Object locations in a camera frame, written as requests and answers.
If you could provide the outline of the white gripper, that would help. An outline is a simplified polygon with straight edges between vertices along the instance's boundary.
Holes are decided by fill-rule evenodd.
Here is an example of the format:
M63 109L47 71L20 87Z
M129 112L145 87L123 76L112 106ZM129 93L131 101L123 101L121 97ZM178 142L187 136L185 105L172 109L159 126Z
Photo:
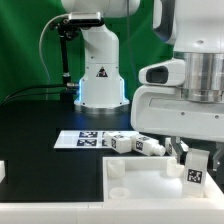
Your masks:
M171 144L178 164L184 165L187 155L179 137L216 142L213 172L224 156L224 103L191 102L175 87L143 85L133 97L131 125L138 132L175 136Z

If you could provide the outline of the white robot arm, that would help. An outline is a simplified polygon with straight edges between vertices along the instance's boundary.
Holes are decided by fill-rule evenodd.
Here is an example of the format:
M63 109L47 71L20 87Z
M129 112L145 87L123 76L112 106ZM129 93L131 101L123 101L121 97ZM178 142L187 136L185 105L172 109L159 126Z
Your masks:
M127 104L119 41L101 21L135 13L140 0L61 2L85 43L85 73L75 105L98 111ZM131 125L170 136L178 158L180 137L213 141L217 151L210 164L218 167L224 155L224 0L154 0L153 31L174 46L173 57L140 70Z

